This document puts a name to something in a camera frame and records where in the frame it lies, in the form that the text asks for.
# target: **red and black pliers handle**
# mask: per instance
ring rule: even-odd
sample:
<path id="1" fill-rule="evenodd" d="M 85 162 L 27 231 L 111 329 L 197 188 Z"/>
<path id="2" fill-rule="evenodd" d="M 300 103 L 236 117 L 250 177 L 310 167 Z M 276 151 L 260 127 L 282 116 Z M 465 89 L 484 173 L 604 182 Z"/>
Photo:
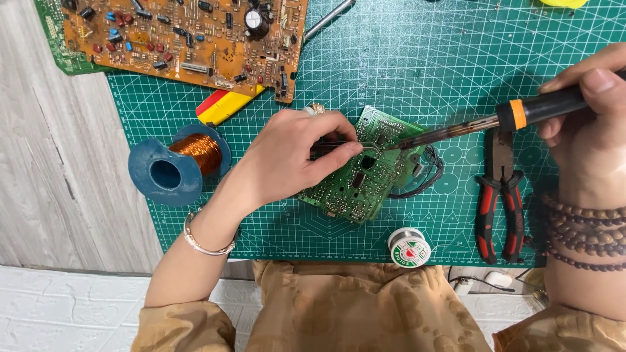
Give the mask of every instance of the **red and black pliers handle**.
<path id="1" fill-rule="evenodd" d="M 524 213 L 517 185 L 523 176 L 522 171 L 514 170 L 511 179 L 505 183 L 489 176 L 476 177 L 476 181 L 482 186 L 476 212 L 476 245 L 481 258 L 487 264 L 496 264 L 498 261 L 492 240 L 493 214 L 498 193 L 502 194 L 506 214 L 506 241 L 502 258 L 511 263 L 520 261 L 520 251 L 524 243 Z"/>

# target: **red capacitor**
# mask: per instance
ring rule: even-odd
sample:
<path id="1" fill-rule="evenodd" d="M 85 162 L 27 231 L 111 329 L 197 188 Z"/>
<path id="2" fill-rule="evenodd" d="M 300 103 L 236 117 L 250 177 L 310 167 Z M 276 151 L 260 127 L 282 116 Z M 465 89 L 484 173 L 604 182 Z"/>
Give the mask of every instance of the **red capacitor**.
<path id="1" fill-rule="evenodd" d="M 125 14 L 124 16 L 122 16 L 122 19 L 128 24 L 131 24 L 134 20 L 133 15 L 131 14 Z"/>

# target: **sleeve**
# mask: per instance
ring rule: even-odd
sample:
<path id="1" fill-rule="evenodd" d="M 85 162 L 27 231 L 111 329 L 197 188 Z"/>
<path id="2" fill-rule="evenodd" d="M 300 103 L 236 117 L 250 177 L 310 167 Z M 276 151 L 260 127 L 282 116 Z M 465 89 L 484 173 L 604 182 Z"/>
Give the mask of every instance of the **sleeve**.
<path id="1" fill-rule="evenodd" d="M 143 308 L 131 352 L 233 352 L 235 328 L 213 302 Z"/>
<path id="2" fill-rule="evenodd" d="M 552 306 L 493 334 L 496 352 L 624 351 L 626 323 Z"/>

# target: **person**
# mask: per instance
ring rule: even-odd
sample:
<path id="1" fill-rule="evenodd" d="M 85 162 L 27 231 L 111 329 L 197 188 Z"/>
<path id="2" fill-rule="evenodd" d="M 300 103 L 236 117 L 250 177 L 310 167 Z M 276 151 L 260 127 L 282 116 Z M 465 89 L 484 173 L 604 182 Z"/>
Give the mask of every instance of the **person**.
<path id="1" fill-rule="evenodd" d="M 558 208 L 619 214 L 626 206 L 626 82 L 613 73 L 625 66 L 626 43 L 615 43 L 540 87 L 546 93 L 580 83 L 590 106 L 538 127 L 560 168 Z M 309 160 L 311 145 L 328 134 L 350 142 Z M 246 215 L 319 183 L 361 151 L 354 127 L 341 113 L 311 117 L 281 110 L 193 218 L 190 233 L 201 248 L 227 247 Z M 619 230 L 610 232 L 619 226 L 590 224 L 621 237 Z M 494 334 L 496 349 L 626 349 L 626 271 L 619 269 L 624 256 L 602 256 L 602 248 L 590 255 L 551 243 L 545 269 L 550 307 Z M 232 351 L 235 330 L 207 301 L 225 260 L 195 250 L 179 236 L 155 269 L 131 350 Z M 246 351 L 490 350 L 441 266 L 254 261 L 254 271 L 264 308 Z"/>

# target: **orange circuit board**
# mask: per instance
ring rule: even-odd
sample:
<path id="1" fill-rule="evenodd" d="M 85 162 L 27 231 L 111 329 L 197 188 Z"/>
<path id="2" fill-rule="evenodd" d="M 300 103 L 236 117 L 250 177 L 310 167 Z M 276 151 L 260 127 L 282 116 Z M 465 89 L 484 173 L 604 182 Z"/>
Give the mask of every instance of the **orange circuit board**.
<path id="1" fill-rule="evenodd" d="M 294 99 L 308 0 L 61 0 L 65 43 L 94 63 Z"/>

